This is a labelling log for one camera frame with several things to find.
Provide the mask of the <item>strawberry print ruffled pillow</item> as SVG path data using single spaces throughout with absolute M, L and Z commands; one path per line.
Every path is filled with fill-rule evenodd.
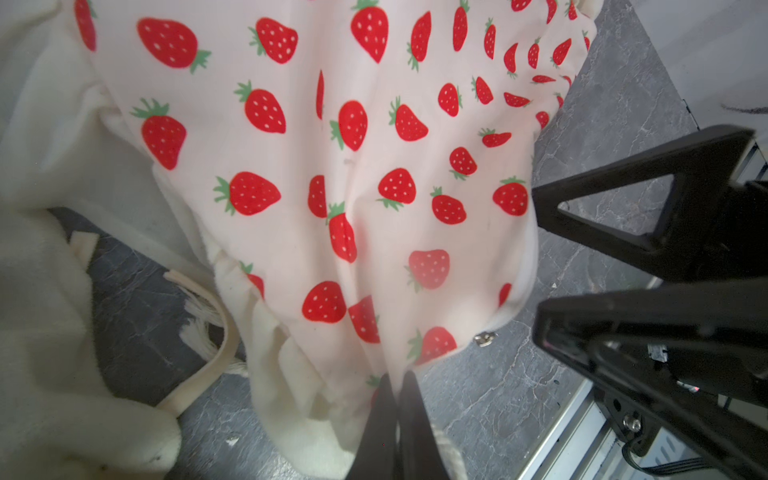
M 536 279 L 534 145 L 599 1 L 5 1 L 1 200 L 206 258 L 254 409 L 350 468 L 379 378 Z

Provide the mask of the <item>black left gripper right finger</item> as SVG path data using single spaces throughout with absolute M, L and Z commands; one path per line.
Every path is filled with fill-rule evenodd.
M 416 375 L 408 371 L 398 399 L 400 457 L 406 480 L 449 480 Z

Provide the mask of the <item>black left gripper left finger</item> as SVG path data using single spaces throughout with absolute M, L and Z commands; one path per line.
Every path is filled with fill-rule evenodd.
M 347 480 L 393 479 L 398 408 L 391 381 L 385 374 L 363 431 Z

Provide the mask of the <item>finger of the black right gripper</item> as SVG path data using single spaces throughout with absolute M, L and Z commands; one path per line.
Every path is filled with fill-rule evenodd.
M 767 182 L 739 181 L 752 130 L 707 127 L 532 191 L 544 230 L 661 280 L 767 274 Z
M 547 300 L 534 343 L 731 479 L 767 476 L 767 430 L 716 404 L 767 404 L 767 284 L 675 284 Z

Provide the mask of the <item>cream animal print pillow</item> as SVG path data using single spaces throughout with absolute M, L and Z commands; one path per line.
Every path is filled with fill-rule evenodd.
M 1 211 L 1 476 L 161 479 L 176 418 L 115 397 L 98 369 L 92 282 L 57 219 Z

